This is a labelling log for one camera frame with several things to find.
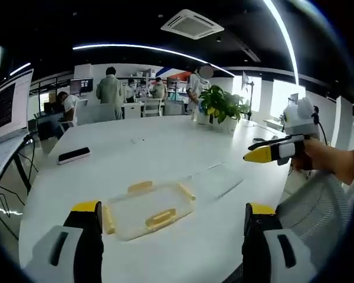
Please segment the person's right hand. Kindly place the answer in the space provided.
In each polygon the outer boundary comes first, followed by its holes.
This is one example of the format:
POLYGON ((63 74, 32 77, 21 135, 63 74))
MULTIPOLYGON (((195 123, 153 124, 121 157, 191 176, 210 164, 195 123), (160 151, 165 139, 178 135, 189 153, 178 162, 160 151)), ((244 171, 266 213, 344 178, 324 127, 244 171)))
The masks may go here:
POLYGON ((318 170, 319 165, 315 158, 322 143, 315 138, 305 139, 300 143, 297 153, 291 159, 292 168, 300 172, 302 170, 318 170))

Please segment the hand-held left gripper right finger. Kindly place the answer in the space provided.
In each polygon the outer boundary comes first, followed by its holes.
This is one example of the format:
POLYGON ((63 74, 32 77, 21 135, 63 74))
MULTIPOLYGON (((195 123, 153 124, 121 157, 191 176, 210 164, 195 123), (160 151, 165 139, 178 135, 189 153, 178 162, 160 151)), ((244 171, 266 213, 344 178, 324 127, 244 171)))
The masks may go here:
POLYGON ((275 209, 247 203, 242 244, 244 282, 310 282, 317 274, 311 253, 275 209))

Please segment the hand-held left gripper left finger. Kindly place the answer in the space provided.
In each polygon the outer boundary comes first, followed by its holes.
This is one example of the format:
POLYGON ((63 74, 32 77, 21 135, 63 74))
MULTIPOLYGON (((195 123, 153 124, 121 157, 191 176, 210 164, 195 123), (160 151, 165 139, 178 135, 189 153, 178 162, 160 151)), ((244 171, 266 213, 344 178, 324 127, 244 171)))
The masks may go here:
POLYGON ((25 272, 32 282, 102 282, 102 232, 101 202, 76 204, 34 245, 25 272))

